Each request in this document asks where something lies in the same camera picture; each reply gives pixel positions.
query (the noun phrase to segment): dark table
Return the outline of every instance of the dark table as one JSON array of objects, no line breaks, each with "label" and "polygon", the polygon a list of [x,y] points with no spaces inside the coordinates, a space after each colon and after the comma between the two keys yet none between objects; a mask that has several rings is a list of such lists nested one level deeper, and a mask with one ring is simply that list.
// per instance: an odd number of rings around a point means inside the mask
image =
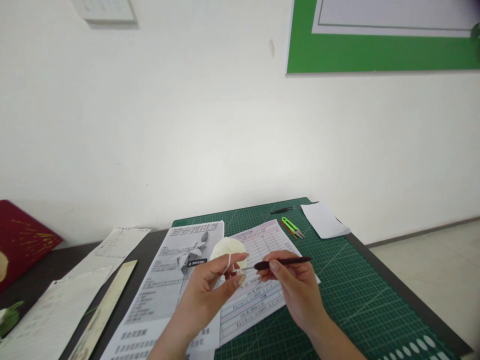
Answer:
[{"label": "dark table", "polygon": [[[138,263],[128,280],[120,300],[118,301],[95,350],[93,351],[91,356],[92,360],[100,359],[110,338],[132,303],[166,234],[167,230],[149,233],[125,260],[126,262],[138,260]],[[459,356],[469,354],[473,351],[465,341],[463,341],[442,321],[442,319],[440,319],[422,300],[420,300],[418,296],[416,296],[393,272],[391,272],[365,245],[363,245],[357,237],[353,234],[349,234],[346,238],[443,339],[445,344],[447,344]],[[0,309],[7,308],[17,301],[25,301],[25,304],[19,309],[20,315],[23,317],[53,280],[61,279],[98,244],[99,243],[97,242],[50,252],[14,284],[0,294]],[[115,275],[116,272],[102,286],[89,309],[93,309],[100,304],[100,301],[107,292]],[[84,316],[80,321],[60,359],[67,359],[70,356],[92,316],[93,312]]]}]

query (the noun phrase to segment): white board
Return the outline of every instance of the white board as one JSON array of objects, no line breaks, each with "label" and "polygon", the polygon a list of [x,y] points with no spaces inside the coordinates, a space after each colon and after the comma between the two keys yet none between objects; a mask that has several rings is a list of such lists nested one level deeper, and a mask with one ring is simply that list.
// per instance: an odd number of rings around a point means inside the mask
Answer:
[{"label": "white board", "polygon": [[313,34],[468,38],[476,0],[317,0]]}]

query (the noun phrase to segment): hand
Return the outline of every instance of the hand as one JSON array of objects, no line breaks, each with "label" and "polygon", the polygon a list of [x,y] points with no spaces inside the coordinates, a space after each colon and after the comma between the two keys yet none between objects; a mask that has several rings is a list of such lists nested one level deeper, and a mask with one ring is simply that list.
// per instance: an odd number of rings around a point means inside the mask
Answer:
[{"label": "hand", "polygon": [[281,284],[286,307],[295,323],[308,336],[311,336],[319,324],[328,318],[322,304],[319,285],[315,278],[314,267],[309,262],[284,266],[277,260],[298,258],[287,250],[274,251],[263,258],[270,262],[269,270],[260,270],[260,281],[278,280]]},{"label": "hand", "polygon": [[239,268],[237,263],[245,260],[248,255],[246,252],[231,255],[230,266],[225,272],[226,281],[216,289],[219,277],[229,264],[229,256],[222,255],[195,267],[185,292],[149,359],[185,357],[190,342],[212,321],[244,282],[245,275],[236,275],[234,271]]}]

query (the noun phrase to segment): document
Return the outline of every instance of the document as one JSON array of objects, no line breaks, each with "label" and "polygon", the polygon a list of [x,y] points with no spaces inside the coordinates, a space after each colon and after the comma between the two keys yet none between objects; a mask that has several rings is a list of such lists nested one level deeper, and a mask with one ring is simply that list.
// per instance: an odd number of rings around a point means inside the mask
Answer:
[{"label": "document", "polygon": [[337,220],[323,202],[302,205],[301,209],[311,226],[322,239],[335,238],[351,232],[347,226]]},{"label": "document", "polygon": [[[215,244],[224,237],[224,227],[224,222],[218,221],[168,231],[101,360],[148,357],[195,269],[191,265],[210,258]],[[213,359],[219,342],[220,313],[190,343],[189,360]]]},{"label": "document", "polygon": [[[241,241],[252,266],[271,252],[288,250],[302,256],[277,220],[271,220],[231,238]],[[260,282],[255,269],[245,271],[242,287],[221,308],[220,346],[259,323],[285,305],[282,286],[278,281]]]},{"label": "document", "polygon": [[0,359],[58,359],[110,270],[53,281],[0,343]]},{"label": "document", "polygon": [[63,278],[75,277],[92,270],[111,266],[111,272],[105,279],[107,281],[149,232],[150,229],[147,228],[114,228],[100,245]]}]

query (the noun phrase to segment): white wall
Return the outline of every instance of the white wall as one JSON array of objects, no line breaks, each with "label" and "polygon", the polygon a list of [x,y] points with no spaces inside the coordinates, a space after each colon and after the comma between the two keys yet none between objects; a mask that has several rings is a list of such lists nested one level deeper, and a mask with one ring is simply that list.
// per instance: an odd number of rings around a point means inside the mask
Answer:
[{"label": "white wall", "polygon": [[480,215],[480,73],[285,77],[290,0],[132,4],[0,3],[0,198],[67,245],[303,196],[366,244]]}]

